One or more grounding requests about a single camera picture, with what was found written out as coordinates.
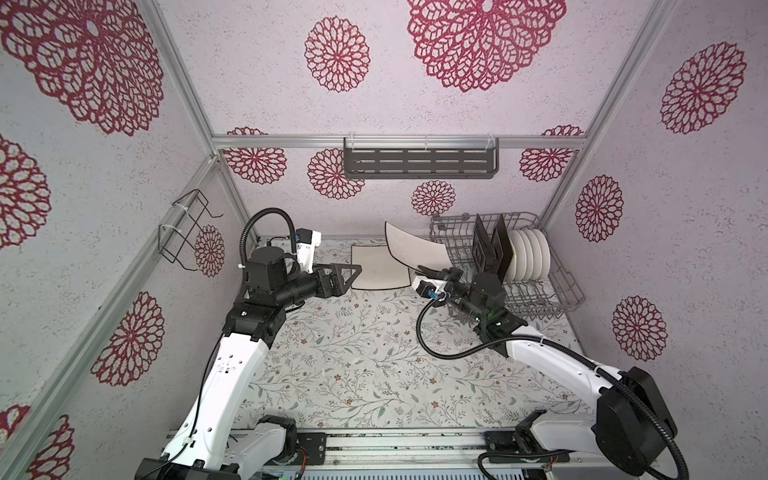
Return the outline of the white square plate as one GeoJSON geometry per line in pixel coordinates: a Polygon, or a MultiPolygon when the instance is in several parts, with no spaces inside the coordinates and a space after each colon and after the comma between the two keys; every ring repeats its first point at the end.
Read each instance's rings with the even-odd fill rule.
{"type": "Polygon", "coordinates": [[[390,254],[386,245],[353,245],[351,263],[362,268],[352,284],[353,290],[385,291],[410,286],[408,268],[390,254]]]}
{"type": "Polygon", "coordinates": [[[407,269],[408,280],[422,273],[421,267],[441,271],[453,266],[447,248],[385,223],[385,240],[391,257],[407,269]]]}

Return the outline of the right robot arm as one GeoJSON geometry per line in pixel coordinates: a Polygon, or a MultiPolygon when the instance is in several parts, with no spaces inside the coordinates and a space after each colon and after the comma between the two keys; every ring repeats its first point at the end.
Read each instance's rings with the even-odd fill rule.
{"type": "Polygon", "coordinates": [[[676,478],[690,478],[690,469],[675,438],[677,426],[653,377],[643,369],[618,369],[593,360],[555,342],[506,307],[506,291],[496,275],[479,273],[471,283],[462,280],[456,267],[442,270],[420,265],[412,287],[427,304],[419,312],[415,333],[430,356],[454,361],[493,350],[544,374],[574,393],[593,411],[581,418],[539,411],[516,428],[510,448],[489,448],[477,457],[485,478],[492,475],[484,462],[549,463],[575,453],[599,454],[626,475],[654,479],[664,473],[653,464],[668,452],[676,478]],[[423,322],[431,309],[452,305],[475,321],[480,344],[458,353],[431,348],[423,322]]]}

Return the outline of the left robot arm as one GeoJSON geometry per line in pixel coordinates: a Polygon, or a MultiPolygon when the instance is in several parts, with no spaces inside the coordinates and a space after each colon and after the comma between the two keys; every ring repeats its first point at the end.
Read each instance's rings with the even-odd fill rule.
{"type": "Polygon", "coordinates": [[[160,457],[143,459],[136,478],[249,479],[270,462],[286,464],[296,457],[294,420],[266,415],[236,442],[230,440],[233,422],[289,308],[312,298],[343,296],[362,268],[317,264],[311,271],[291,273],[286,262],[295,256],[265,246],[245,260],[242,295],[209,357],[198,397],[160,457]]]}

